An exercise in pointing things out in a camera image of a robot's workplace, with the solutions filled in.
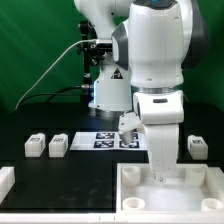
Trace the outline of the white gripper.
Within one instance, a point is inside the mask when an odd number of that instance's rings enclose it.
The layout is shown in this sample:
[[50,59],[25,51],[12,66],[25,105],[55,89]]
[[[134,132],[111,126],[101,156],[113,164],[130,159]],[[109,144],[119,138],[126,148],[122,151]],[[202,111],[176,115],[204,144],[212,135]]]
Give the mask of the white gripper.
[[136,92],[133,103],[146,137],[150,168],[154,179],[162,183],[165,181],[162,174],[176,167],[179,124],[184,120],[183,92]]

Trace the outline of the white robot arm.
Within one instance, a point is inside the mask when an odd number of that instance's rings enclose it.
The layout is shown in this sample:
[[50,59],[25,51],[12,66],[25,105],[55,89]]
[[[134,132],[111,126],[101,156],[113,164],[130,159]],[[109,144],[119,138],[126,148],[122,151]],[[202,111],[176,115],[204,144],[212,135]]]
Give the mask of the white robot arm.
[[154,179],[176,167],[184,120],[182,69],[208,47],[197,0],[74,0],[93,26],[93,58],[100,64],[89,107],[118,114],[126,144],[145,135]]

